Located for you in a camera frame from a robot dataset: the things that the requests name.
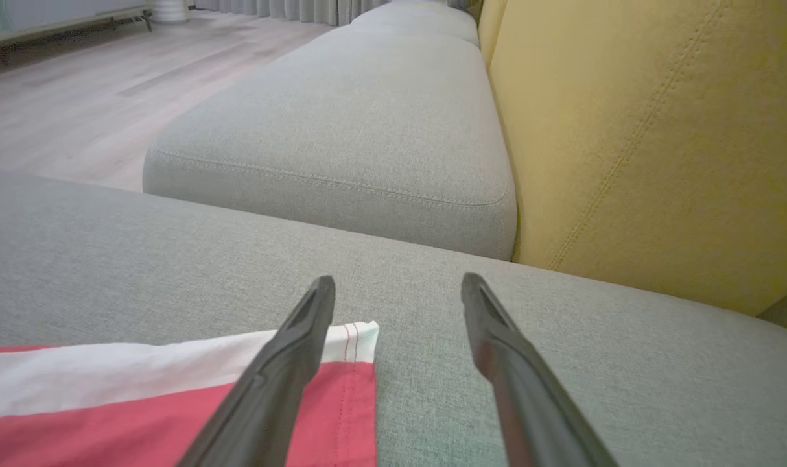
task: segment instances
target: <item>cabinet leg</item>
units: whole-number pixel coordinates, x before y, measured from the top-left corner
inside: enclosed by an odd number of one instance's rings
[[[148,32],[151,32],[151,21],[148,20],[148,17],[151,16],[151,12],[148,10],[143,10],[143,21],[145,21],[145,26],[148,27]]]

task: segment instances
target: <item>yellow sofa backrest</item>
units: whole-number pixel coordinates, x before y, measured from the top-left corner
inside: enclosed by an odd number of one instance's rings
[[[787,1],[486,0],[515,260],[755,315],[787,294]]]

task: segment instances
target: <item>seat cushion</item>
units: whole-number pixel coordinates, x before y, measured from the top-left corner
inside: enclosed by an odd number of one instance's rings
[[[143,189],[509,259],[516,205],[479,50],[334,30],[177,118]]]
[[[379,323],[379,464],[506,460],[460,302],[478,272],[621,465],[787,464],[787,330],[672,296],[175,199],[0,176],[0,346],[276,328],[332,274]]]
[[[474,18],[436,1],[388,3],[356,17],[350,26],[404,34],[444,34],[480,47]]]

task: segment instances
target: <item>floor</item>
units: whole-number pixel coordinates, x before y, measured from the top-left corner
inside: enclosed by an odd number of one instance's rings
[[[0,59],[0,169],[141,191],[176,116],[330,26],[192,11],[186,25],[100,25]]]

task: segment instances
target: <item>curtain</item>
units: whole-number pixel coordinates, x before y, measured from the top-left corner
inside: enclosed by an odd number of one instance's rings
[[[344,26],[387,2],[390,0],[196,0],[195,6],[202,10]]]

